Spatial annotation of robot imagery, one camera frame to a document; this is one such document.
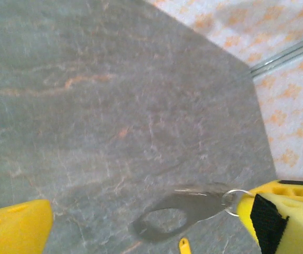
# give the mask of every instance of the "marble surface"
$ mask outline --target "marble surface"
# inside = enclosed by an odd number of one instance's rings
[[[129,231],[167,187],[275,179],[247,72],[142,1],[0,0],[0,207],[51,201],[44,253],[178,253]],[[226,213],[186,236],[260,253]]]

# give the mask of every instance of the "metal ring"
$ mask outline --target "metal ring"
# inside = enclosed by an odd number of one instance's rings
[[[222,205],[226,205],[226,200],[225,198],[230,194],[230,193],[234,193],[234,192],[243,192],[243,193],[246,193],[248,194],[249,196],[251,197],[254,197],[254,195],[251,193],[251,192],[248,192],[247,190],[243,190],[243,189],[231,189],[229,190],[228,192],[226,192],[223,196],[222,196]],[[228,214],[232,215],[232,216],[235,216],[235,217],[239,217],[238,214],[236,213],[233,213],[231,211],[232,207],[229,206],[227,207],[226,209],[224,209]]]

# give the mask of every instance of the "black stripe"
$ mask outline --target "black stripe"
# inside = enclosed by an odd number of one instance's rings
[[[283,219],[275,204],[257,194],[250,218],[261,247],[262,254],[275,254],[289,217]]]
[[[295,185],[303,185],[303,181],[293,181],[293,180],[280,180],[280,184],[295,184]]]

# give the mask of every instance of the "metal tag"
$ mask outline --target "metal tag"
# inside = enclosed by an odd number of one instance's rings
[[[132,228],[140,238],[150,242],[160,242],[174,237],[187,230],[195,223],[209,219],[232,205],[234,196],[230,195],[222,204],[223,195],[229,191],[224,184],[210,184],[207,186],[182,185],[177,186],[173,192],[163,198],[156,205],[149,207],[137,220]],[[170,232],[162,232],[145,217],[151,212],[164,209],[179,209],[186,215],[183,226]]]

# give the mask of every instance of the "patterned wall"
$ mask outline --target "patterned wall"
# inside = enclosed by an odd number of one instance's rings
[[[250,66],[303,40],[301,0],[148,0]],[[303,58],[255,80],[280,178],[303,179]]]

